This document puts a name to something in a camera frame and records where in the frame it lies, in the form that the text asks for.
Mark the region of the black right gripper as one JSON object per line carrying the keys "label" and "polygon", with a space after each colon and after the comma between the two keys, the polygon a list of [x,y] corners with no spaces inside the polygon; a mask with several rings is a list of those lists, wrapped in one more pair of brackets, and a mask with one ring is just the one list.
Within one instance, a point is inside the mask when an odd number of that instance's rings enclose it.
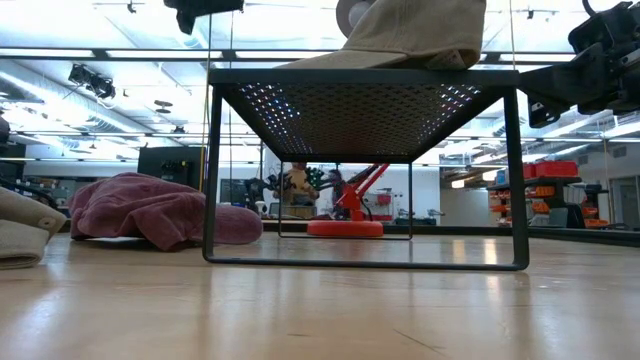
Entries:
{"label": "black right gripper", "polygon": [[571,108],[582,115],[634,112],[639,109],[639,53],[615,58],[596,43],[570,62],[522,73],[519,89],[527,95],[532,128],[558,121]]}

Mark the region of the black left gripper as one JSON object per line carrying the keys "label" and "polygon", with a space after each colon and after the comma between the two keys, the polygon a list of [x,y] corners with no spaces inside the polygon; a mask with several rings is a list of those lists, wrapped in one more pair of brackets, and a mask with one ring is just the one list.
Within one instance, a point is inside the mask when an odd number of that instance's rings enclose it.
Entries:
{"label": "black left gripper", "polygon": [[191,35],[199,14],[215,14],[242,10],[244,0],[164,0],[164,5],[177,10],[180,31]]}

